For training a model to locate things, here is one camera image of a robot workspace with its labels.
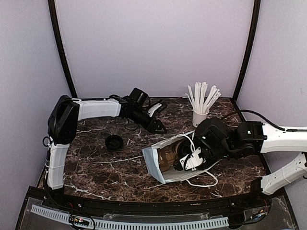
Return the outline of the white paper takeout bag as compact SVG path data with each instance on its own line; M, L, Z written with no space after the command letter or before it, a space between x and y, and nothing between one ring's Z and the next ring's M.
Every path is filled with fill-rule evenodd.
M218 184L218 179L209 172L209 170L215 166L217 163L214 163L209 168L205 168L204 170L189 170L189 171L177 171L174 169L173 166L165 172L161 172L159 168L159 162L158 162L158 149L164 148L168 145L172 145L175 142L179 142L179 144L183 141L188 141L188 144L190 144L191 150L195 149L195 145L192 143L193 140L196 138L194 137L194 131L185 133L185 134L178 134L176 136L173 136L169 139L162 140L156 144L151 145L150 147L142 149L143 157L146 163L146 167L148 170L148 173L161 182L162 184L166 183L174 183L174 182L180 182L180 181L186 181L191 186L196 187L213 187ZM202 173L206 173L209 176L211 176L215 182L213 184L207 184L207 185L200 185L200 184L192 184L189 179L196 177Z

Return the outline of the brown cardboard cup carrier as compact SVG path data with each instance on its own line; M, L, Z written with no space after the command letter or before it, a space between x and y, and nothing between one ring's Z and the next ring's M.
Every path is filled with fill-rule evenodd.
M177 149L179 142L158 149L158 162L161 172L165 172L171 168L174 162L178 159Z

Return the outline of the black plastic cup lid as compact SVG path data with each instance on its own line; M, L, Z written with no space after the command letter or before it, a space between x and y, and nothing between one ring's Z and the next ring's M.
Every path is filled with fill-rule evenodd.
M120 150L123 147L123 139L119 135L110 135L105 139L105 145L108 150Z

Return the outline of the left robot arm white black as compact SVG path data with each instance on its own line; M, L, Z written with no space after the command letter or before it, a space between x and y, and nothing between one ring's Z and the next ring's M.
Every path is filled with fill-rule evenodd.
M120 97L111 95L102 99L59 98L47 122L48 141L46 168L47 186L52 190L64 185L65 160L70 143L76 137L78 122L89 118L122 117L141 125L152 134L165 134L167 129L154 114L165 109L163 101L144 106L149 99L144 91L134 88L130 95Z

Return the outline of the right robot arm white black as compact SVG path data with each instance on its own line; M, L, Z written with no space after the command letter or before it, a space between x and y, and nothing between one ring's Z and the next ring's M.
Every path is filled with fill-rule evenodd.
M205 160L240 159L250 155L271 152L298 152L298 155L282 168L255 179L251 193L245 196L245 204L255 208L280 188L307 175L306 127L278 126L267 118L263 121L242 122L230 130L222 118L202 121L194 132L193 144L201 149Z

